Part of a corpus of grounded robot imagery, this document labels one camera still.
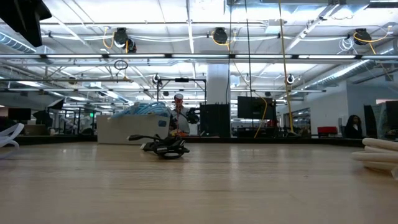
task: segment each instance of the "yellow cable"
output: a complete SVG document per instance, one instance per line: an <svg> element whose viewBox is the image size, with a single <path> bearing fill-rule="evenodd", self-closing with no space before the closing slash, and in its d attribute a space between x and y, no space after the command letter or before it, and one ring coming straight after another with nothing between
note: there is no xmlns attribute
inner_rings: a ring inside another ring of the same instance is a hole
<svg viewBox="0 0 398 224"><path fill-rule="evenodd" d="M284 72L285 72L285 89L286 89L286 100L287 100L287 107L289 109L289 124L290 124L290 132L294 133L293 131L293 117L292 117L292 107L290 106L290 96L289 91L287 90L287 72L286 72L286 55L285 55L285 42L284 42L284 30L282 25L282 6L281 0L279 0L279 25L280 25L280 35L282 39L282 54L284 56Z"/></svg>
<svg viewBox="0 0 398 224"><path fill-rule="evenodd" d="M234 65L235 65L235 67L236 67L236 69L237 69L237 71L238 71L240 77L242 78L242 80L246 83L247 86L250 86L250 85L247 83L247 81L244 79L244 77L242 76L242 73L239 71L238 66L236 66L235 61L233 61L233 63L234 63ZM264 113L262 114L262 118L261 118L261 121L260 121L259 128L257 128L256 134L254 135L254 138L256 138L256 137L257 137L257 134L259 133L259 131L260 131L260 129L261 129L262 122L263 122L264 118L266 117L267 108L268 108L268 103L267 103L266 99L264 99L262 96L260 96L257 92L254 92L254 94L256 94L256 95L259 96L262 100L264 100L264 102L265 102L265 104L266 104L266 108L264 109Z"/></svg>
<svg viewBox="0 0 398 224"><path fill-rule="evenodd" d="M108 46L108 45L106 45L106 43L105 43L105 35L106 35L106 31L107 31L107 30L108 30L108 28L105 27L104 39L103 39L102 41L103 41L103 43L104 43L104 46L105 46L107 49L111 49L111 48L113 47L114 32L113 32L113 34L112 34L112 44L111 44L111 46Z"/></svg>
<svg viewBox="0 0 398 224"><path fill-rule="evenodd" d="M356 33L354 33L354 38L355 39L357 39L357 40L359 40L359 41L362 41L362 42L365 42L365 43L374 43L374 42L377 42L377 41L380 41L380 40L382 40L382 39L385 39L387 36L388 36L388 32L390 31L390 27L388 27L388 30L387 30L387 33L386 33L386 35L384 36L384 37L381 37L380 39L377 39L377 40L363 40L363 39L359 39L359 38L357 38L356 37L356 34L358 34L357 32Z"/></svg>
<svg viewBox="0 0 398 224"><path fill-rule="evenodd" d="M225 43L225 44L219 44L219 43L217 43L215 40L214 40L214 31L211 33L211 39L213 40L213 42L215 43L215 44L217 44L217 45L220 45L220 46L226 46L226 48L228 49L228 52L229 52L229 43L227 42L227 43Z"/></svg>

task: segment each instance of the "white box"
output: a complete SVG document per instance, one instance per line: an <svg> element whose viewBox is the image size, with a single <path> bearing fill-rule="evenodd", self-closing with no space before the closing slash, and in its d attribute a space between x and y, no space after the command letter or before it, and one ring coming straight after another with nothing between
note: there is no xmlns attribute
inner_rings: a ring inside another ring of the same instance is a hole
<svg viewBox="0 0 398 224"><path fill-rule="evenodd" d="M166 138L169 134L170 118L149 115L124 115L115 119L108 119L109 115L97 116L98 143L101 144L133 144L140 145L150 142L151 139L128 141L127 137L133 134Z"/></svg>

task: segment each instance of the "woman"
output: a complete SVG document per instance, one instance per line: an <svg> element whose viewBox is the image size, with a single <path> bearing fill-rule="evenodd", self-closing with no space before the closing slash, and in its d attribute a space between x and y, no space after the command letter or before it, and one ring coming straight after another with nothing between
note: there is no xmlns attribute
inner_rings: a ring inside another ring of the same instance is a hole
<svg viewBox="0 0 398 224"><path fill-rule="evenodd" d="M348 118L346 127L344 128L344 134L346 138L351 139L361 139L362 137L362 127L361 119L359 116L351 115Z"/></svg>

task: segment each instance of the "blue cable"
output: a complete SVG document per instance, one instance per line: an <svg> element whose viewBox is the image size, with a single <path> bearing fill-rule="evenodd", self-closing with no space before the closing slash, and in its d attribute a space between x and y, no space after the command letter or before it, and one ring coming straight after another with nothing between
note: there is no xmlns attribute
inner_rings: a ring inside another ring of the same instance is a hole
<svg viewBox="0 0 398 224"><path fill-rule="evenodd" d="M170 117L170 110L164 102L140 103L138 106L130 106L128 109L112 115L111 119L129 114L156 114L168 118Z"/></svg>

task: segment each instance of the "man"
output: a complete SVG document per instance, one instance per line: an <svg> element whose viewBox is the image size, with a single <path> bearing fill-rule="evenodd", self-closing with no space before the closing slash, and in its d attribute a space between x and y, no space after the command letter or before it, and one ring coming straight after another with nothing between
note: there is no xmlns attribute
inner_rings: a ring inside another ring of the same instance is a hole
<svg viewBox="0 0 398 224"><path fill-rule="evenodd" d="M187 120L189 109L182 106L183 98L184 96L179 93L174 96L175 109L172 110L172 116L177 122L177 129L185 134L189 134L190 128Z"/></svg>

